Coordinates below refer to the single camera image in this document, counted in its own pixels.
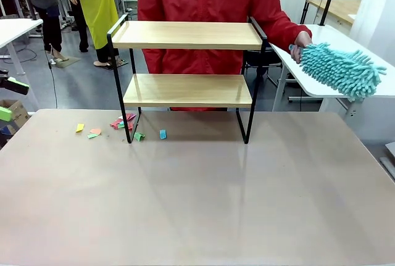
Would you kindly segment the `person left hand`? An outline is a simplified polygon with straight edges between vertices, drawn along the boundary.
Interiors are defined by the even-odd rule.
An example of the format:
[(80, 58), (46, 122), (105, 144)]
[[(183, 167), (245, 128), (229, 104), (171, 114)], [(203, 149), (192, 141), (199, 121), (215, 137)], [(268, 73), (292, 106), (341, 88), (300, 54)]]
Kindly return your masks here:
[(312, 39), (310, 36), (303, 38), (298, 36), (294, 42), (293, 48), (290, 51), (291, 58), (297, 63), (301, 63), (302, 50), (308, 45), (312, 44)]

